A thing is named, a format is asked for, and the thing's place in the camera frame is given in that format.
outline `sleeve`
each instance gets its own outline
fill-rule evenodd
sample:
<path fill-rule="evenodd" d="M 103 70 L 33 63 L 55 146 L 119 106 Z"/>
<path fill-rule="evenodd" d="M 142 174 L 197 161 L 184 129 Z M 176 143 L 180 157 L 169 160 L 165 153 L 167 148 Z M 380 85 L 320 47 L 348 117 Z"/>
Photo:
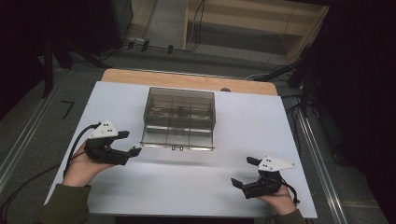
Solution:
<path fill-rule="evenodd" d="M 48 203 L 38 210 L 35 223 L 84 223 L 90 213 L 87 205 L 90 191 L 91 186 L 56 185 Z"/>
<path fill-rule="evenodd" d="M 274 220 L 276 224 L 306 224 L 298 209 L 285 216 L 275 216 Z"/>

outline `white tabletop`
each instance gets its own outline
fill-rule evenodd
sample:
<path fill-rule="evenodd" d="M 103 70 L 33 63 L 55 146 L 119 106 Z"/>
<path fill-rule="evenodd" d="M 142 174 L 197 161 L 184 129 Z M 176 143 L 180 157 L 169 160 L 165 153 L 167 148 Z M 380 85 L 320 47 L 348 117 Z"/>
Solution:
<path fill-rule="evenodd" d="M 63 170 L 78 134 L 87 126 L 110 119 L 118 131 L 131 132 L 112 147 L 140 147 L 143 114 L 149 86 L 97 82 L 49 192 L 62 182 Z M 92 213 L 175 217 L 268 217 L 268 204 L 245 199 L 231 177 L 244 184 L 257 181 L 257 167 L 246 157 L 265 155 L 293 162 L 296 168 L 281 171 L 295 187 L 304 217 L 317 213 L 306 183 L 280 97 L 215 91 L 214 151 L 173 151 L 143 147 L 125 166 L 103 171 L 92 182 Z M 88 137 L 87 132 L 81 139 Z"/>

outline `transparent container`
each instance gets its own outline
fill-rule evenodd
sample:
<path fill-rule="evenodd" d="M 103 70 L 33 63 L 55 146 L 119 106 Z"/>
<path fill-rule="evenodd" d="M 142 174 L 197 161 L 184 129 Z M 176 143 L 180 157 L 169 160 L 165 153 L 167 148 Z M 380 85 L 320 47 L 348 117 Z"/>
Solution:
<path fill-rule="evenodd" d="M 144 121 L 144 147 L 213 150 L 215 94 L 151 87 Z"/>

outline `human hand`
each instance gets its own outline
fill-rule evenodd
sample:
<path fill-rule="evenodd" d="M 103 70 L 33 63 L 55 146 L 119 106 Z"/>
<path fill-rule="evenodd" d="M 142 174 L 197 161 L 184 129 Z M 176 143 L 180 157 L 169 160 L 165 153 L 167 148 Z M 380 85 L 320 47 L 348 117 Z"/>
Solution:
<path fill-rule="evenodd" d="M 257 197 L 257 199 L 269 203 L 280 216 L 290 214 L 297 209 L 290 197 L 288 188 L 284 185 L 280 187 L 277 193 L 260 196 Z"/>
<path fill-rule="evenodd" d="M 64 176 L 63 185 L 69 187 L 84 187 L 88 185 L 100 172 L 113 167 L 113 164 L 97 163 L 88 158 L 84 151 L 85 142 L 76 151 L 70 161 L 69 168 Z"/>

